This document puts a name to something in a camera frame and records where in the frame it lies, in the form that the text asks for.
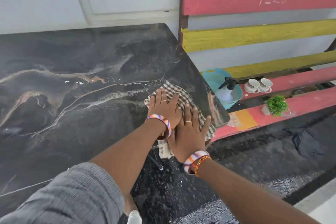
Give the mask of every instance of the wooden bench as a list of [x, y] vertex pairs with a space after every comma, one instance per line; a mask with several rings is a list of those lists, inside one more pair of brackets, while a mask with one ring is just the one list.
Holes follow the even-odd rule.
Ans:
[[[336, 34], [336, 19], [267, 24], [248, 27], [188, 30], [189, 16], [255, 13], [285, 10], [335, 8], [336, 0], [180, 0], [179, 43], [187, 53], [216, 48]], [[224, 68], [237, 79], [264, 76], [283, 70], [296, 70], [336, 62], [334, 41], [325, 52], [288, 59]], [[336, 67], [296, 73], [271, 79], [272, 94], [336, 79]], [[243, 89], [242, 100], [264, 95], [248, 94]], [[292, 112], [288, 117], [265, 116], [257, 106], [230, 113], [229, 125], [216, 132], [214, 140], [281, 120], [336, 105], [336, 87], [318, 90], [287, 99]]]

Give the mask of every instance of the white cup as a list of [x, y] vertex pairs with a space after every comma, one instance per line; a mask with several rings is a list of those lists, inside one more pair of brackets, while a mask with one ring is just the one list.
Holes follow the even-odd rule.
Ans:
[[260, 92], [263, 93], [271, 93], [272, 92], [272, 86], [273, 86], [273, 82], [271, 82], [271, 80], [266, 79], [266, 78], [262, 78], [260, 81], [260, 86], [258, 87]]
[[244, 89], [248, 93], [259, 93], [260, 83], [256, 79], [249, 79], [248, 82], [245, 83]]

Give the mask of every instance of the bangle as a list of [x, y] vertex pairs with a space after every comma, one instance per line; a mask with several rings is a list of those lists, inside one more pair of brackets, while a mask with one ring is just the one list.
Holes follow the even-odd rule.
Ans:
[[158, 119], [166, 125], [167, 130], [165, 132], [165, 136], [166, 136], [166, 138], [170, 137], [171, 132], [172, 132], [170, 122], [165, 117], [163, 117], [162, 115], [159, 115], [159, 114], [152, 114], [152, 115], [148, 116], [146, 120], [152, 119], [152, 118]]
[[196, 177], [199, 177], [199, 176], [197, 175], [198, 167], [200, 166], [201, 163], [204, 162], [204, 160], [206, 160], [206, 159], [208, 159], [208, 158], [211, 159], [210, 156], [203, 156], [203, 157], [201, 157], [201, 159], [200, 159], [199, 162], [197, 163], [197, 165], [196, 165], [196, 167], [195, 167], [195, 175], [196, 175]]
[[192, 154], [184, 163], [184, 171], [190, 175], [193, 173], [190, 172], [190, 165], [194, 163], [197, 159], [203, 156], [209, 156], [210, 154], [207, 151], [199, 150]]

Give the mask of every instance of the gray sweater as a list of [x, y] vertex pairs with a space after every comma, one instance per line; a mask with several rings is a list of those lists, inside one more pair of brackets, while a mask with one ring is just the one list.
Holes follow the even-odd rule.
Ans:
[[92, 163], [73, 166], [35, 192], [7, 223], [117, 223], [124, 197], [112, 177]]

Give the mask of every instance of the spray bottle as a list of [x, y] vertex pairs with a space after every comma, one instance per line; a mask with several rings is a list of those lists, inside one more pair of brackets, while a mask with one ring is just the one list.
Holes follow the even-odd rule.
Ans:
[[235, 88], [236, 84], [239, 84], [239, 82], [235, 78], [225, 77], [225, 82], [218, 88], [219, 90], [216, 92], [217, 98], [225, 102], [233, 101], [231, 92]]

